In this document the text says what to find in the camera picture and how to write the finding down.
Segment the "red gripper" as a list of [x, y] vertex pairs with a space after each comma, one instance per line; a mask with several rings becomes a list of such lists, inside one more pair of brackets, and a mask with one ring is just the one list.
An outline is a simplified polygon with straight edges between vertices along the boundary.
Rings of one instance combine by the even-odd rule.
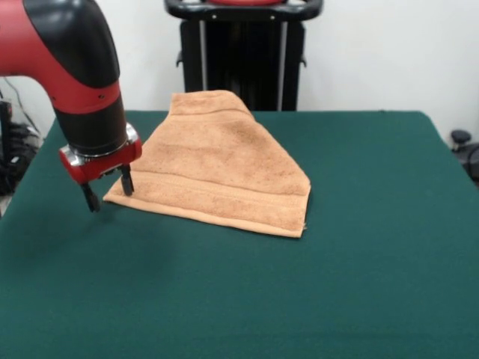
[[135, 191], [130, 164], [141, 157], [141, 140], [135, 139], [127, 142], [119, 150], [100, 157], [85, 157], [75, 154], [69, 146], [59, 150], [59, 156], [63, 166], [70, 177], [81, 185], [88, 208], [91, 212], [99, 212], [100, 201], [93, 192], [89, 182], [98, 180], [109, 171], [120, 168], [121, 185], [123, 193], [131, 196]]

